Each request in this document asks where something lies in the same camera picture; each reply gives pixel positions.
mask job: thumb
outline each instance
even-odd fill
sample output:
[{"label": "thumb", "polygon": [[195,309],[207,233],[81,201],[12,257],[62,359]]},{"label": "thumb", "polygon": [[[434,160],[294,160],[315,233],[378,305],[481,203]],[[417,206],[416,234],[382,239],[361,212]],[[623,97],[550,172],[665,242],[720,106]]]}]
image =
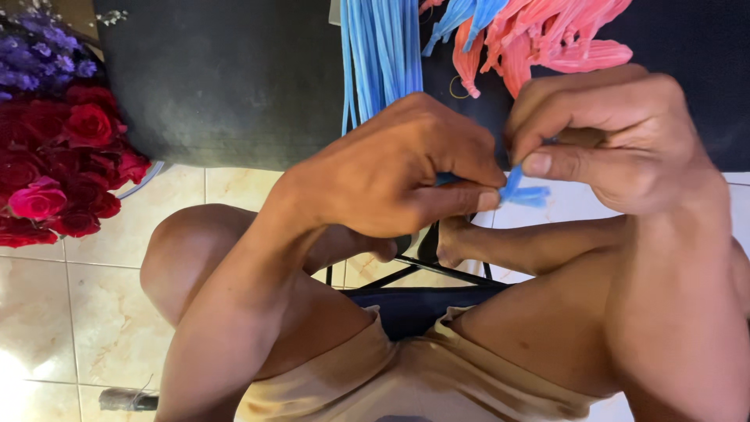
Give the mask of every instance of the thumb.
[{"label": "thumb", "polygon": [[460,182],[417,189],[415,200],[424,222],[431,224],[445,217],[496,209],[500,205],[500,194],[496,188]]},{"label": "thumb", "polygon": [[541,146],[523,160],[521,169],[526,176],[596,185],[596,180],[607,174],[615,161],[621,161],[619,156],[612,149]]}]

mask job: beige shorts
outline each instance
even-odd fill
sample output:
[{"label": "beige shorts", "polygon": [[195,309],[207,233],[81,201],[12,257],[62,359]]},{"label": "beige shorts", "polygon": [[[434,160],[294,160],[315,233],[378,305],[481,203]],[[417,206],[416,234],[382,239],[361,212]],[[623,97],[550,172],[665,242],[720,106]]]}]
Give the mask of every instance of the beige shorts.
[{"label": "beige shorts", "polygon": [[468,308],[448,308],[424,336],[401,342],[388,339],[377,306],[366,310],[372,325],[298,368],[254,382],[239,414],[247,421],[375,422],[397,415],[537,422],[586,417],[604,398],[553,384],[444,325]]}]

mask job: hand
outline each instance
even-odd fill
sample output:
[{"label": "hand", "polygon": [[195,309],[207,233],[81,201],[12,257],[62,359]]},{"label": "hand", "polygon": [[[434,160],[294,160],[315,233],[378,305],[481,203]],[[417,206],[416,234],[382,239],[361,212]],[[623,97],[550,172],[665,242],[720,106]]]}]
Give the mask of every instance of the hand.
[{"label": "hand", "polygon": [[[276,192],[315,225],[372,237],[409,234],[448,216],[498,207],[506,183],[489,131],[429,95],[396,101],[281,178]],[[468,182],[434,187],[436,173]]]},{"label": "hand", "polygon": [[[637,65],[532,80],[513,107],[506,139],[527,176],[587,183],[611,209],[656,213],[699,186],[707,186],[699,195],[711,194],[724,182],[685,102],[674,79]],[[601,129],[604,140],[596,148],[542,146],[565,128]]]}]

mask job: black table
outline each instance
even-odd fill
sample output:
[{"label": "black table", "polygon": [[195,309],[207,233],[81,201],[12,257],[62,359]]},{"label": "black table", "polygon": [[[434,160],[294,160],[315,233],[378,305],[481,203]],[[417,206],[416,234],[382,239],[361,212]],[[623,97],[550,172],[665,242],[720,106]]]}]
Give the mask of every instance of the black table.
[{"label": "black table", "polygon": [[[96,0],[95,6],[99,14],[129,12],[128,21],[100,25],[99,32],[130,141],[150,157],[285,170],[340,136],[341,34],[328,24],[329,0]],[[423,40],[442,12],[422,26]],[[633,62],[681,82],[723,171],[750,171],[748,22],[746,0],[634,0],[598,36],[628,44]],[[423,61],[425,91],[497,136],[510,95],[490,72],[477,76],[478,100],[451,97],[452,48],[441,44]],[[498,145],[506,167],[499,137]]]}]

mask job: bundle of pink pipe cleaners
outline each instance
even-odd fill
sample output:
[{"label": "bundle of pink pipe cleaners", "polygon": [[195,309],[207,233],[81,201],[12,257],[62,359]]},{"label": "bundle of pink pipe cleaners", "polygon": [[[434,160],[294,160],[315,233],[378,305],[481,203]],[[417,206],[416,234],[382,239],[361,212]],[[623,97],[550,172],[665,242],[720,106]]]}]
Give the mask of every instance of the bundle of pink pipe cleaners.
[{"label": "bundle of pink pipe cleaners", "polygon": [[[628,46],[594,40],[599,29],[614,20],[632,0],[509,0],[485,30],[474,39],[468,53],[472,18],[458,27],[453,64],[469,95],[479,96],[474,77],[479,54],[487,46],[487,61],[480,72],[493,68],[513,98],[531,79],[531,66],[542,65],[563,73],[589,72],[627,63]],[[420,12],[443,0],[426,0]]]}]

